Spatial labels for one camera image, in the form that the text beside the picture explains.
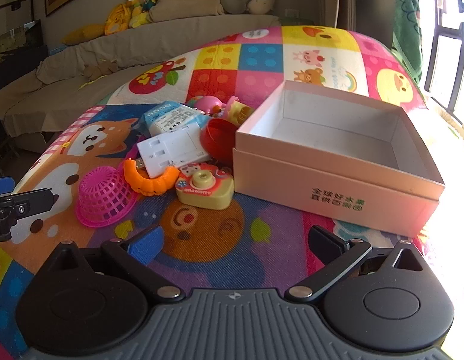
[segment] play mat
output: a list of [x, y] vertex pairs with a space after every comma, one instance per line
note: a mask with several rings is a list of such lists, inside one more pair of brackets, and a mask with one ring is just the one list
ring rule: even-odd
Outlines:
[[[185, 291], [276, 287], [283, 292], [322, 266], [307, 247], [312, 225], [378, 247], [392, 247], [401, 239], [240, 194], [234, 195], [227, 209], [209, 211], [183, 205], [173, 190], [141, 198], [125, 218], [108, 227], [95, 230], [77, 221], [79, 181], [98, 166], [119, 165], [138, 140], [134, 124], [151, 103], [183, 103], [201, 95], [225, 101], [236, 95], [257, 107], [283, 80], [394, 103], [414, 123], [427, 125], [421, 115], [430, 111], [390, 52], [371, 38], [344, 30], [297, 26], [245, 32], [146, 71], [78, 118], [17, 186], [16, 192], [50, 188], [55, 204], [47, 213], [21, 220], [12, 228], [12, 240], [0, 243], [0, 360], [15, 359], [26, 350], [14, 321], [15, 306], [62, 240], [72, 239], [82, 248], [97, 247], [110, 238], [127, 239], [158, 222], [165, 232], [165, 246], [150, 268]], [[432, 267], [438, 267], [431, 233], [427, 229], [414, 243]], [[437, 275], [442, 280], [441, 272]]]

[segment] red cup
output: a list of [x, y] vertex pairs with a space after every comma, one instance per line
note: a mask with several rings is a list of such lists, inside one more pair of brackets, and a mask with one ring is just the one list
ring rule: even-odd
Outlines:
[[237, 127], [225, 119], [213, 118], [200, 133], [200, 143], [209, 155], [232, 167]]

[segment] pink checkered strip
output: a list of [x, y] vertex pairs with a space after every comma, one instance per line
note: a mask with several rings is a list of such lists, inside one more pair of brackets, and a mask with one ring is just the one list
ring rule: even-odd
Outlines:
[[97, 105], [95, 107], [89, 108], [85, 113], [83, 113], [80, 117], [76, 119], [74, 123], [72, 123], [67, 130], [65, 130], [59, 137], [49, 146], [49, 148], [44, 152], [45, 154], [52, 154], [57, 150], [60, 150], [62, 145], [69, 141], [69, 139], [89, 120], [91, 120], [94, 116], [96, 116], [99, 112], [101, 112], [106, 106], [105, 105]]

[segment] green towel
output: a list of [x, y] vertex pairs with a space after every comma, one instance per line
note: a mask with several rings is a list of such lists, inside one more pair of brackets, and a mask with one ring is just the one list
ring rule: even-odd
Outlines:
[[419, 83], [422, 77], [422, 30], [418, 0], [395, 0], [392, 52]]

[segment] metal screw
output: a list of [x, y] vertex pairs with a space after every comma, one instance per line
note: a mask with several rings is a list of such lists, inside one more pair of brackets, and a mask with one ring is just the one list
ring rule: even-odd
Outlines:
[[181, 293], [180, 288], [177, 288], [175, 286], [164, 286], [164, 287], [160, 287], [157, 290], [157, 295], [165, 299], [177, 298], [180, 295], [180, 293]]
[[289, 294], [295, 298], [308, 298], [314, 292], [306, 286], [294, 286], [289, 288]]

